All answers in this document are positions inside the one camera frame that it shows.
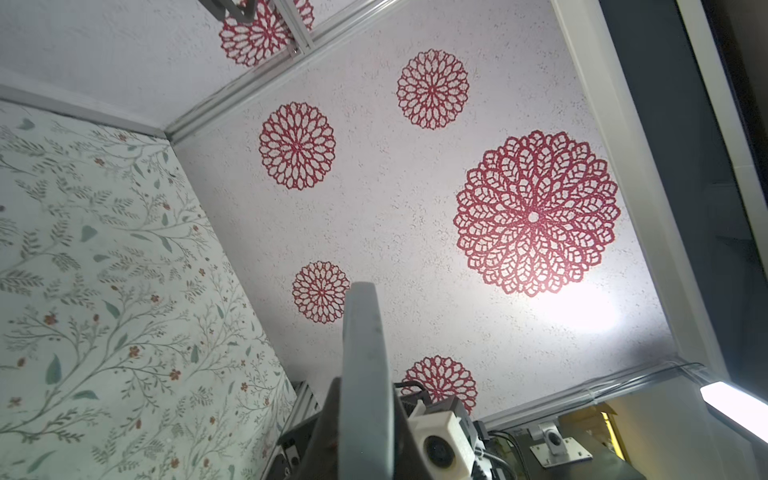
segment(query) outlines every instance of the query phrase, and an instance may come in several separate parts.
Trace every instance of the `cable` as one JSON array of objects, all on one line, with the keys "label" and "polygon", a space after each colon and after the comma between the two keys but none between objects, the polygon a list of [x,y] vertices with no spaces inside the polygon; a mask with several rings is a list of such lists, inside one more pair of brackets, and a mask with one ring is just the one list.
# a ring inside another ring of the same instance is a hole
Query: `cable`
[{"label": "cable", "polygon": [[481,449],[476,449],[475,453],[477,455],[480,455],[481,457],[487,458],[492,463],[495,463],[496,465],[502,467],[504,470],[506,470],[509,473],[509,475],[512,475],[512,480],[518,480],[518,476],[515,474],[515,470],[513,470],[512,467],[507,463],[507,461],[504,460],[502,457],[497,457],[496,455],[493,455],[492,453],[488,453]]},{"label": "cable", "polygon": [[703,366],[703,363],[701,363],[701,362],[683,363],[682,365],[674,365],[674,366],[667,367],[666,369],[661,369],[661,370],[658,370],[656,372],[648,373],[647,375],[643,375],[642,377],[639,377],[639,378],[636,378],[636,379],[632,379],[632,380],[628,380],[626,382],[623,382],[623,383],[620,383],[620,384],[618,384],[616,386],[613,386],[613,387],[609,388],[608,390],[602,392],[600,395],[597,395],[597,396],[593,397],[590,400],[586,400],[586,401],[582,402],[580,405],[577,405],[575,407],[566,407],[566,408],[564,408],[562,410],[558,410],[557,412],[551,412],[551,413],[548,413],[547,415],[543,415],[543,416],[537,417],[535,419],[527,420],[525,422],[525,424],[523,424],[523,425],[527,425],[529,423],[537,422],[538,420],[549,419],[549,418],[551,418],[553,416],[559,416],[561,413],[565,412],[566,410],[579,410],[581,407],[585,407],[585,406],[591,405],[592,403],[599,403],[600,399],[604,398],[605,396],[610,395],[611,393],[615,392],[616,390],[623,389],[623,388],[625,388],[625,387],[627,387],[627,386],[629,386],[629,385],[631,385],[633,383],[636,383],[636,382],[639,382],[639,381],[641,381],[643,379],[646,379],[647,377],[649,377],[651,375],[656,375],[658,373],[669,372],[670,370],[675,370],[675,369],[682,369],[684,367],[691,366],[691,365],[701,365],[701,366]]},{"label": "cable", "polygon": [[425,387],[424,384],[418,380],[406,380],[405,382],[397,382],[394,385],[396,389],[404,389],[406,387],[413,387],[413,386],[419,387],[419,390],[422,390],[422,391],[427,390],[427,387]]},{"label": "cable", "polygon": [[507,432],[502,432],[501,430],[491,430],[488,434],[492,437],[504,439],[512,445],[512,448],[518,453],[520,466],[523,468],[523,474],[525,474],[525,480],[531,480],[531,473],[528,471],[528,466],[525,464],[525,459],[523,458],[523,452],[520,449],[520,445],[518,445],[518,441],[515,440],[515,437]]}]

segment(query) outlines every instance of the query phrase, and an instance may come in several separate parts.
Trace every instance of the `metal bracket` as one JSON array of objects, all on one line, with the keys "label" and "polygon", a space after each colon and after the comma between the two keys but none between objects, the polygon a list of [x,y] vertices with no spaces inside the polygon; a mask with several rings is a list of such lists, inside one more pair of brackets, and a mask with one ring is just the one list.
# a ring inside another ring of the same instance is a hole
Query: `metal bracket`
[{"label": "metal bracket", "polygon": [[582,447],[581,443],[574,440],[573,437],[563,439],[563,446],[565,447],[565,453],[560,455],[552,455],[552,452],[546,443],[533,445],[531,447],[531,452],[533,452],[538,462],[544,468],[592,459],[592,454]]}]

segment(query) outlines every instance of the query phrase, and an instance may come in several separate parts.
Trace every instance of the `ceiling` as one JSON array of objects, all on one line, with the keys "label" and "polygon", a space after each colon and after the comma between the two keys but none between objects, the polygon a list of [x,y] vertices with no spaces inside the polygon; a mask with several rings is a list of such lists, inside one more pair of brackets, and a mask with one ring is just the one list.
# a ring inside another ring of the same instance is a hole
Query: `ceiling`
[{"label": "ceiling", "polygon": [[[351,0],[296,3],[316,27]],[[247,71],[222,30],[194,0],[3,2],[0,86],[163,128]]]},{"label": "ceiling", "polygon": [[674,351],[548,2],[411,0],[175,151],[320,398],[351,281],[477,417]]}]

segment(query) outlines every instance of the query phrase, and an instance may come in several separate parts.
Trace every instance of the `floral wallpaper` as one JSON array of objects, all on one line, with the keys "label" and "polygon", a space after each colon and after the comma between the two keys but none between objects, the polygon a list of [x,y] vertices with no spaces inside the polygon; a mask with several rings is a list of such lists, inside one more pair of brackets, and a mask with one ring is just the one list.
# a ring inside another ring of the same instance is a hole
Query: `floral wallpaper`
[{"label": "floral wallpaper", "polygon": [[295,399],[165,140],[0,103],[0,478],[258,478]]}]

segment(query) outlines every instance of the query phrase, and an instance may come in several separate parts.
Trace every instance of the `red floral medallion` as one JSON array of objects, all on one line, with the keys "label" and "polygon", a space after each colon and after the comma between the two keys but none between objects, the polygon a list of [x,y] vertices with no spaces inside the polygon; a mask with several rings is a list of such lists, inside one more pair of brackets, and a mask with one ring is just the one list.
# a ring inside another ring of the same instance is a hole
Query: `red floral medallion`
[{"label": "red floral medallion", "polygon": [[293,302],[315,323],[334,322],[344,314],[344,296],[349,279],[331,262],[314,262],[296,274]]},{"label": "red floral medallion", "polygon": [[[315,21],[314,7],[309,0],[293,0],[307,28]],[[267,0],[257,0],[256,19],[247,25],[232,17],[224,19],[219,32],[221,48],[239,65],[253,67],[283,49],[293,40],[290,30]]]},{"label": "red floral medallion", "polygon": [[[450,357],[424,357],[421,362],[414,363],[408,369],[402,381],[406,380],[418,380],[423,383],[433,402],[455,395],[464,403],[467,413],[472,413],[472,409],[477,405],[477,384],[472,374],[460,362]],[[418,388],[411,387],[402,389],[403,393],[418,391]]]},{"label": "red floral medallion", "polygon": [[566,133],[510,137],[485,152],[458,193],[458,247],[506,293],[581,282],[614,241],[618,186],[605,160]]},{"label": "red floral medallion", "polygon": [[336,158],[328,118],[306,103],[281,105],[264,122],[259,140],[266,172],[287,188],[314,187]]},{"label": "red floral medallion", "polygon": [[397,81],[402,113],[421,128],[442,128],[456,119],[467,101],[467,71],[443,50],[423,51],[408,62]]}]

